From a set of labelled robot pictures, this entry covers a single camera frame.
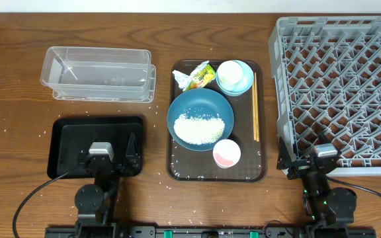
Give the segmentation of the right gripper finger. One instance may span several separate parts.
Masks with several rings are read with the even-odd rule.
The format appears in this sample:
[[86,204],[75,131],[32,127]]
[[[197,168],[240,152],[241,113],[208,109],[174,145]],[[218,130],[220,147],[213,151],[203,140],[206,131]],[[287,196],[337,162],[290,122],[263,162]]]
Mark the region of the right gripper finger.
[[331,141],[327,138],[327,136],[323,132],[318,133],[319,144],[328,144]]
[[285,170],[291,167],[295,167],[296,163],[292,160],[289,151],[287,150],[286,144],[282,138],[279,138],[278,149],[279,153],[276,168],[278,170]]

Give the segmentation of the wooden chopstick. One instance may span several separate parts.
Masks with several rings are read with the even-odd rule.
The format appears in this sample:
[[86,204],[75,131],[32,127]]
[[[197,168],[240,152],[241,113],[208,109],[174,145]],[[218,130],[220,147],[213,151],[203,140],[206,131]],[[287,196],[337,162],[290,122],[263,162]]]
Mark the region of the wooden chopstick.
[[253,113],[253,139],[257,141],[257,125],[256,125],[256,103],[255,103],[255,80],[251,87],[252,94],[252,113]]
[[258,93],[257,93],[257,74],[254,72],[254,83],[253,83],[253,88],[254,88],[254,103],[255,103],[255,123],[256,123],[256,141],[259,142],[259,110],[258,110]]

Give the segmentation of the pink cup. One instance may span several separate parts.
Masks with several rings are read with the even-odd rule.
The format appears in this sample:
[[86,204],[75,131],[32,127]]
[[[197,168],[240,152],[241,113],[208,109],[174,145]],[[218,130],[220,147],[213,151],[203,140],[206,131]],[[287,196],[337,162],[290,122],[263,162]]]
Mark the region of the pink cup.
[[233,140],[220,140],[213,148],[213,158],[217,166],[222,169],[233,167],[241,158],[240,147]]

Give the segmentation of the light blue bowl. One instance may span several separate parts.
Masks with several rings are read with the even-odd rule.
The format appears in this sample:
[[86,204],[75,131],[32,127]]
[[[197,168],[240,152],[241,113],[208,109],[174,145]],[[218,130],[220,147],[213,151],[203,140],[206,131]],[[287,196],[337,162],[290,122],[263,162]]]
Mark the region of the light blue bowl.
[[237,97],[239,95],[242,95],[243,93],[245,93],[252,87],[252,84],[254,81],[254,71],[250,68],[250,66],[247,63],[243,61],[240,61],[240,60],[233,60],[233,61],[238,62],[238,64],[240,64],[243,70],[243,77],[241,78],[240,82],[237,84],[237,87],[233,91],[227,91],[220,86],[217,76],[216,76],[216,82],[218,86],[220,87],[220,90],[224,94],[232,96],[232,97]]

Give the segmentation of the white cup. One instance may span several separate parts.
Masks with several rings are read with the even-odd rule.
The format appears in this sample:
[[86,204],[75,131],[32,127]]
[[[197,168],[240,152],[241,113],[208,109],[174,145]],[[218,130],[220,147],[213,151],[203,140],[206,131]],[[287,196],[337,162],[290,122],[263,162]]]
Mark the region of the white cup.
[[218,67],[216,76],[223,89],[233,91],[243,77],[243,70],[238,62],[225,61]]

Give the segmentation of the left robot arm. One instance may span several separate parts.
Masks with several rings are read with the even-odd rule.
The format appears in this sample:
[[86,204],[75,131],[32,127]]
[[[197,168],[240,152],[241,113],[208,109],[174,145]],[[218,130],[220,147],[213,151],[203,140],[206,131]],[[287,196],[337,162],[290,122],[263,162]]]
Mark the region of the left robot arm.
[[75,195],[78,209],[77,222],[72,237],[127,237],[128,229],[114,220],[120,178],[137,175],[142,167],[142,157],[138,153],[136,136],[130,134],[124,158],[119,162],[114,158],[114,150],[109,142],[92,141],[89,148],[80,153],[78,164],[92,174],[94,183],[82,186]]

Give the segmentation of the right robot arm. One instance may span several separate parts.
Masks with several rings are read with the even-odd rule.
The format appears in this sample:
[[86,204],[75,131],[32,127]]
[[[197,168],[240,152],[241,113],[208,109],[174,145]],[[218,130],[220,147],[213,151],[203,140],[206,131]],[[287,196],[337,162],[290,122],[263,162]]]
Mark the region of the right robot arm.
[[327,173],[337,168],[341,151],[323,133],[319,133],[318,139],[319,144],[308,157],[298,161],[291,159],[284,140],[279,139],[276,168],[286,171],[289,180],[302,180],[304,207],[313,217],[313,222],[293,229],[291,236],[348,237],[347,226],[355,220],[357,195],[348,188],[330,187]]

